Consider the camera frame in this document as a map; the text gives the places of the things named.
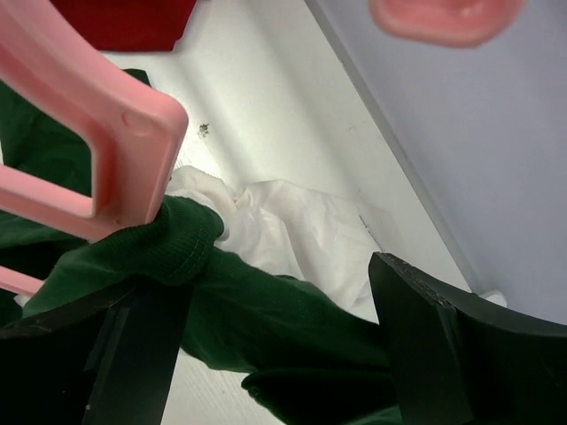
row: red fabric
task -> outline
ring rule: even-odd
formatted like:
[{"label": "red fabric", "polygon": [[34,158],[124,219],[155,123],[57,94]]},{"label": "red fabric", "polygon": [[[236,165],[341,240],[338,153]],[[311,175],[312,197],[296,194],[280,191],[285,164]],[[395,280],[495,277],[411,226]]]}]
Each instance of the red fabric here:
[{"label": "red fabric", "polygon": [[197,0],[51,0],[99,50],[172,50]]}]

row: clothing pile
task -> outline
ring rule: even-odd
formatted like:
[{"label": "clothing pile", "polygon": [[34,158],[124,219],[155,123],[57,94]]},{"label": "clothing pile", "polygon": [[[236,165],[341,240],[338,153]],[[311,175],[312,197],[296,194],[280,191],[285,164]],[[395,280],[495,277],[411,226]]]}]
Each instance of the clothing pile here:
[{"label": "clothing pile", "polygon": [[[144,71],[126,71],[149,84]],[[78,135],[3,83],[0,111],[7,166],[90,195],[90,152]],[[243,388],[281,421],[400,424],[381,328],[346,311],[371,300],[376,248],[345,200],[285,182],[235,197],[186,167],[153,223],[96,243],[0,212],[0,265],[45,280],[23,309],[0,291],[0,326],[134,274],[192,285],[183,350],[249,374]]]}]

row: black plastic piece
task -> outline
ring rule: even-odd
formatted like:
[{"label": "black plastic piece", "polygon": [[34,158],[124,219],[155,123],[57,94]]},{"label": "black plastic piece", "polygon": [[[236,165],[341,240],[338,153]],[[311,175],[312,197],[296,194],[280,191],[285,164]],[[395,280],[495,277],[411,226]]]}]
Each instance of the black plastic piece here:
[{"label": "black plastic piece", "polygon": [[494,305],[390,254],[369,267],[406,425],[567,417],[567,327]]},{"label": "black plastic piece", "polygon": [[0,422],[159,425],[190,291],[133,277],[0,329]]}]

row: white floor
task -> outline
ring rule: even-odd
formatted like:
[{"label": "white floor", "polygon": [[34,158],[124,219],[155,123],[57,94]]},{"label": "white floor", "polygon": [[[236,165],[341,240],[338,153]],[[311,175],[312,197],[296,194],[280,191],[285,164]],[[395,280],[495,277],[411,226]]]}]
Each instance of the white floor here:
[{"label": "white floor", "polygon": [[[190,115],[178,165],[234,189],[285,179],[364,202],[380,246],[468,289],[302,0],[201,0],[173,53],[108,54],[142,68]],[[279,423],[242,376],[180,354],[164,425]]]}]

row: white surface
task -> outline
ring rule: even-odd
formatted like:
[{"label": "white surface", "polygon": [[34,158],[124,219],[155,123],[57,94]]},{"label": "white surface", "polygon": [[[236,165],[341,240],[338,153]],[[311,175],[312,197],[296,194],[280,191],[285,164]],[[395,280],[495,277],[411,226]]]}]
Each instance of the white surface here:
[{"label": "white surface", "polygon": [[[363,201],[385,250],[467,288],[302,0],[202,0],[173,53],[108,57],[146,70],[186,107],[179,165],[236,190],[284,179]],[[163,424],[278,423],[240,390],[241,379],[182,355]]]},{"label": "white surface", "polygon": [[470,284],[567,324],[567,2],[531,0],[495,41],[453,50],[385,35],[366,0],[308,1],[423,181]]}]

